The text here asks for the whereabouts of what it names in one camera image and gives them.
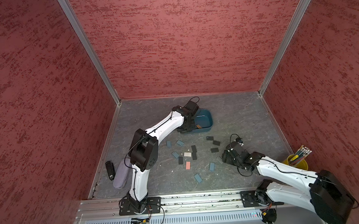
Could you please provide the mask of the black eraser tilted right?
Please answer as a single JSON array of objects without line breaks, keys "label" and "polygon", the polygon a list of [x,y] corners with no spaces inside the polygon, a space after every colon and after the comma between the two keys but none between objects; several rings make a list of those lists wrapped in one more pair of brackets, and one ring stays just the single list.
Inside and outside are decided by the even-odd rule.
[{"label": "black eraser tilted right", "polygon": [[214,140],[212,144],[213,144],[213,145],[216,145],[216,146],[220,146],[221,142]]}]

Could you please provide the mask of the blue eraser centre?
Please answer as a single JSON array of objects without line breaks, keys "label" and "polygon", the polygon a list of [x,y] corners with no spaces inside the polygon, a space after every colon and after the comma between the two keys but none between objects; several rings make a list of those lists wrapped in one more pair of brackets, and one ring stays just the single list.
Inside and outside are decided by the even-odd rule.
[{"label": "blue eraser centre", "polygon": [[172,152],[172,155],[174,158],[178,159],[180,157],[180,155],[175,151],[175,152]]}]

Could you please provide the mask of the right corner aluminium post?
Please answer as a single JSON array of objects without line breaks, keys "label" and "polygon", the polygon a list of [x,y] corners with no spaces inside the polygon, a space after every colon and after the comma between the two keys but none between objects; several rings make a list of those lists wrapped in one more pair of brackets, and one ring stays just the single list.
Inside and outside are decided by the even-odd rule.
[{"label": "right corner aluminium post", "polygon": [[298,5],[283,36],[283,39],[281,40],[278,50],[276,51],[275,56],[272,60],[270,68],[268,69],[268,72],[259,88],[258,94],[261,98],[264,96],[267,87],[269,86],[269,83],[271,82],[275,71],[277,70],[299,24],[301,23],[301,20],[310,2],[311,0],[299,0]]}]

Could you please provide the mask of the black eraser left centre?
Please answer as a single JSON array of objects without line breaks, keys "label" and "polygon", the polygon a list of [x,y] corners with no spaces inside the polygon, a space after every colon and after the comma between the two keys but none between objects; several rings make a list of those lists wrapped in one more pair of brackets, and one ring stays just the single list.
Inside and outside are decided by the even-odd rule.
[{"label": "black eraser left centre", "polygon": [[182,165],[183,162],[184,162],[183,157],[180,156],[180,157],[178,158],[178,163],[179,163],[179,165]]}]

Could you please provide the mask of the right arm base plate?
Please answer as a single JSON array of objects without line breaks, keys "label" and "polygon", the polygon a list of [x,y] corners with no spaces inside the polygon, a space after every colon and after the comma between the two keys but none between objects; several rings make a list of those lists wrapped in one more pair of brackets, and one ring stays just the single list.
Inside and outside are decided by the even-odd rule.
[{"label": "right arm base plate", "polygon": [[264,191],[242,191],[240,193],[244,208],[267,207],[270,204],[274,206],[284,205],[283,202],[274,202]]}]

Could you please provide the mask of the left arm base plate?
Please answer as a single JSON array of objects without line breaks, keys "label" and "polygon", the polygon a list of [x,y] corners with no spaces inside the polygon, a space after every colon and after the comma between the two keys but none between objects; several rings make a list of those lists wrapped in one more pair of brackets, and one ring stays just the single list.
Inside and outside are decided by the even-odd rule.
[{"label": "left arm base plate", "polygon": [[147,197],[142,201],[123,198],[118,206],[120,216],[156,214],[161,212],[161,197]]}]

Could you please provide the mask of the blue eraser front right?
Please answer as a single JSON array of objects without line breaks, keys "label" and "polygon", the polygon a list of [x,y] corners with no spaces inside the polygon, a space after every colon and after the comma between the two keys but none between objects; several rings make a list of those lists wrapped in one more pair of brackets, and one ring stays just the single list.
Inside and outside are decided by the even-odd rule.
[{"label": "blue eraser front right", "polygon": [[209,164],[209,170],[210,170],[211,172],[214,172],[214,171],[215,171],[215,164],[214,164],[213,162],[211,162],[211,163]]}]

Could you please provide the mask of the yellow pencil cup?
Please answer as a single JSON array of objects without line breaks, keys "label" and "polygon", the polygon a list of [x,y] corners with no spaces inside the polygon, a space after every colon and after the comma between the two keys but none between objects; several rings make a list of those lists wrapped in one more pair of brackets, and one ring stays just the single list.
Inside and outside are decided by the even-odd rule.
[{"label": "yellow pencil cup", "polygon": [[292,158],[294,158],[294,155],[289,155],[289,157],[286,158],[286,159],[283,161],[283,164],[285,164],[285,165],[290,165],[290,166],[293,166],[293,167],[295,167],[295,168],[308,171],[309,166],[308,166],[308,163],[307,163],[304,159],[301,160],[301,161],[298,162],[298,163],[292,164],[292,163],[290,162],[290,160],[291,160]]}]

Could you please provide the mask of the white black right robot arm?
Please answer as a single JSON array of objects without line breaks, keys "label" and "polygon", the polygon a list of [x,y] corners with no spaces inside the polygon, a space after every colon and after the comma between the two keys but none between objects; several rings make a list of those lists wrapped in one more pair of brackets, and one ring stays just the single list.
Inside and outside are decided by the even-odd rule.
[{"label": "white black right robot arm", "polygon": [[237,170],[257,172],[265,179],[252,194],[243,192],[244,207],[262,206],[264,223],[274,223],[274,206],[286,203],[316,213],[328,224],[346,224],[351,211],[359,206],[356,199],[328,170],[306,171],[283,164],[259,153],[249,153],[238,142],[228,144],[222,161]]}]

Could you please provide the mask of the black eraser upper centre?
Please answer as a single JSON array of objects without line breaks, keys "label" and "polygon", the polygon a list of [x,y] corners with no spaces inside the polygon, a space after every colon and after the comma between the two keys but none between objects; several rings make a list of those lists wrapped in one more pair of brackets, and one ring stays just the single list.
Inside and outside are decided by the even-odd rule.
[{"label": "black eraser upper centre", "polygon": [[197,147],[196,147],[195,145],[192,145],[191,148],[192,148],[192,152],[193,152],[193,153],[196,153],[196,152],[197,152]]}]

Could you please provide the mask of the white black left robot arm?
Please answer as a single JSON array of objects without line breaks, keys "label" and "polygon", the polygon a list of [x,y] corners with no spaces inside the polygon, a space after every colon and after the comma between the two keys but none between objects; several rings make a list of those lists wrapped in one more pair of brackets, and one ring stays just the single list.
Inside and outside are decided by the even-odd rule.
[{"label": "white black left robot arm", "polygon": [[196,102],[189,101],[184,106],[176,106],[160,122],[147,130],[138,129],[134,133],[130,150],[132,170],[131,188],[127,200],[135,213],[141,214],[147,206],[147,184],[150,169],[158,159],[159,144],[174,130],[191,132],[196,129],[194,117],[199,110]]}]

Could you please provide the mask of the lavender cloth pouch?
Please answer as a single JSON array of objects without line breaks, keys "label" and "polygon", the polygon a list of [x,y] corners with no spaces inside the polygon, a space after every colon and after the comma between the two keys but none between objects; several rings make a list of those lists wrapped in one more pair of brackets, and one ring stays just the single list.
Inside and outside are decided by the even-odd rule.
[{"label": "lavender cloth pouch", "polygon": [[113,187],[116,189],[123,189],[128,181],[128,175],[131,171],[130,158],[123,159],[116,170],[116,174],[113,180]]}]

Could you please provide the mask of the aluminium front rail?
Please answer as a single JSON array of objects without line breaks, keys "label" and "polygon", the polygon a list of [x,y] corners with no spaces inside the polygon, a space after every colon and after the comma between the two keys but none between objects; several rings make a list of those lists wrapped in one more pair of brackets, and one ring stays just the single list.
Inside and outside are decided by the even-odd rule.
[{"label": "aluminium front rail", "polygon": [[[242,192],[254,191],[256,188],[218,190],[212,192],[175,193],[160,195],[161,206],[166,215],[215,212],[243,209]],[[100,220],[121,218],[119,203],[121,198],[102,198],[81,201],[76,212],[76,220]]]}]

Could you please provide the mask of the corner aluminium post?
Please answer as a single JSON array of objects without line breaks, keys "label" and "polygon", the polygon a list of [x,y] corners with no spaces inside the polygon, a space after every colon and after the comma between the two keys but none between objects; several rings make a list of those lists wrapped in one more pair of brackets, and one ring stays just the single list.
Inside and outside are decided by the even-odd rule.
[{"label": "corner aluminium post", "polygon": [[96,71],[99,73],[99,76],[101,77],[102,81],[104,82],[106,88],[108,89],[110,95],[113,97],[115,104],[117,106],[121,106],[121,98],[119,97],[117,91],[115,90],[111,80],[108,77],[108,74],[102,65],[95,49],[93,48],[92,44],[90,43],[89,38],[87,37],[83,27],[80,24],[80,21],[78,20],[77,15],[75,14],[71,3],[69,0],[57,0],[59,5],[61,6],[61,9],[63,10],[64,14],[68,18],[68,21],[70,22],[72,28],[74,29],[77,37],[81,41],[81,44],[83,45],[85,51],[87,52],[89,58],[91,59],[92,63],[94,64]]},{"label": "corner aluminium post", "polygon": [[310,2],[311,0],[299,0],[298,5],[283,36],[283,39],[281,40],[278,50],[276,51],[275,56],[272,60],[270,68],[268,69],[268,72],[259,88],[258,94],[261,98],[264,96],[267,87],[269,86],[269,83],[271,82],[275,71],[277,70],[299,24],[301,23],[301,20]]}]

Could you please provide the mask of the pink eraser centre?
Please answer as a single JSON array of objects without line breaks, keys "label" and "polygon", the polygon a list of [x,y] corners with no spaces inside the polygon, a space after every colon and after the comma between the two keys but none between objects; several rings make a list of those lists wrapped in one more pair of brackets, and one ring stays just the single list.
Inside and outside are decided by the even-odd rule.
[{"label": "pink eraser centre", "polygon": [[191,169],[191,162],[187,161],[186,162],[186,166],[185,166],[186,170],[190,170]]}]

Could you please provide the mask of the left corner aluminium post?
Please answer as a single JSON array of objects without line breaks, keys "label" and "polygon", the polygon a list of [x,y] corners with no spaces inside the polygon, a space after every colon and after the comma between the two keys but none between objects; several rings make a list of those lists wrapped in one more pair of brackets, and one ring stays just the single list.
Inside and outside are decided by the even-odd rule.
[{"label": "left corner aluminium post", "polygon": [[80,21],[78,20],[77,15],[75,14],[71,3],[69,0],[57,0],[59,5],[61,6],[61,9],[63,10],[64,14],[68,18],[68,21],[70,22],[72,28],[74,29],[77,37],[81,41],[81,44],[83,45],[85,51],[87,52],[89,58],[91,59],[92,63],[94,64],[96,71],[99,73],[99,76],[101,77],[102,81],[104,82],[106,88],[108,89],[110,95],[113,97],[115,104],[117,106],[121,106],[121,98],[119,97],[117,91],[115,90],[111,80],[108,77],[108,74],[102,65],[95,49],[93,48],[92,44],[90,43],[89,38],[87,37],[83,27],[80,24]]}]

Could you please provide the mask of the blue eraser tilted top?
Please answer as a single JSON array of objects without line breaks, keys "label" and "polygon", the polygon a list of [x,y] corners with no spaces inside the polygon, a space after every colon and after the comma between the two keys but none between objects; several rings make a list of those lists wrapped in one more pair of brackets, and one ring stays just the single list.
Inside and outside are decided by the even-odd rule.
[{"label": "blue eraser tilted top", "polygon": [[184,146],[184,142],[182,142],[181,140],[177,140],[176,144],[179,146]]}]

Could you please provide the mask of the teal plastic storage box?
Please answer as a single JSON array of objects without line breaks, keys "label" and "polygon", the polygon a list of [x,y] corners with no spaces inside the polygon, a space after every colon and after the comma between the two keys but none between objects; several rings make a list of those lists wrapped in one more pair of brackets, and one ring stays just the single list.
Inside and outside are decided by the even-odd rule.
[{"label": "teal plastic storage box", "polygon": [[187,131],[185,129],[177,128],[177,132],[182,134],[204,133],[211,130],[213,126],[213,119],[211,112],[207,109],[200,108],[194,116],[194,129]]}]

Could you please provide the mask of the blue eraser upright top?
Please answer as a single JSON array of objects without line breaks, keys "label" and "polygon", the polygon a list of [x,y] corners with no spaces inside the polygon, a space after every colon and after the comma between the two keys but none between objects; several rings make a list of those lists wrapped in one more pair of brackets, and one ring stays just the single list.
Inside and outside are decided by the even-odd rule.
[{"label": "blue eraser upright top", "polygon": [[171,141],[166,141],[166,146],[168,147],[168,148],[171,148],[172,147],[172,145],[171,145]]}]

